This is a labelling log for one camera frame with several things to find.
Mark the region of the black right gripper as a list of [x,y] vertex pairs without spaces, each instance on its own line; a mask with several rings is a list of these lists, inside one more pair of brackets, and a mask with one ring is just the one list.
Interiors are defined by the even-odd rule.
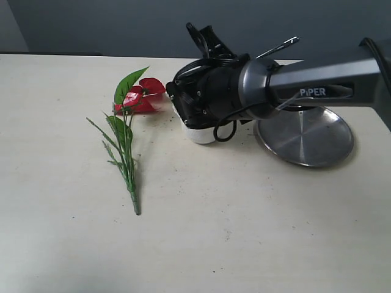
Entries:
[[166,84],[166,92],[187,128],[207,127],[243,107],[239,76],[250,56],[235,57],[211,26],[198,30],[188,22],[186,29],[203,59],[181,68]]

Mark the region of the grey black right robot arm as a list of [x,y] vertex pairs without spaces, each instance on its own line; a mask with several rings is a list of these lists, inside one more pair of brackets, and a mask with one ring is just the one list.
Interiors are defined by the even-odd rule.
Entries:
[[281,65],[271,49],[237,55],[211,27],[186,28],[202,58],[180,69],[166,92],[190,129],[269,119],[279,111],[315,107],[370,107],[390,124],[390,40],[364,38],[360,45],[326,57]]

